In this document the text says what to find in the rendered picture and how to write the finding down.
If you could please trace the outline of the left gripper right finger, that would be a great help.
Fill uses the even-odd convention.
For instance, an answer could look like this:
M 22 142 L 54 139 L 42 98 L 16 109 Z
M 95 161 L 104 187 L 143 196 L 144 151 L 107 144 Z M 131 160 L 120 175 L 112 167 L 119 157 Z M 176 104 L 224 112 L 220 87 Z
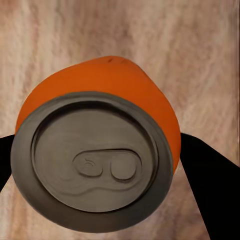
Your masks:
M 180 161 L 211 240 L 240 240 L 240 167 L 181 133 Z

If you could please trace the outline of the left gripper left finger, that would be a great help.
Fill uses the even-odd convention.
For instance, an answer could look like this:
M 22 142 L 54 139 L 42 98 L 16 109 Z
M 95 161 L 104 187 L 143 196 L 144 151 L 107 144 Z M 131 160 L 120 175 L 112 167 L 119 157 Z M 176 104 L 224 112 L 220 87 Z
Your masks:
M 12 175 L 10 156 L 14 138 L 14 134 L 0 138 L 0 193 Z

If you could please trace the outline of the can of soda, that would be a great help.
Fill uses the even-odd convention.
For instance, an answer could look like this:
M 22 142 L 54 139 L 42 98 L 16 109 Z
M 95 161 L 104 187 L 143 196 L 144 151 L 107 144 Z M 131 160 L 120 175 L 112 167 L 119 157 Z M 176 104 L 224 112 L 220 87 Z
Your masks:
M 41 216 L 104 234 L 158 209 L 180 154 L 168 99 L 135 62 L 107 56 L 61 69 L 31 91 L 17 118 L 10 166 Z

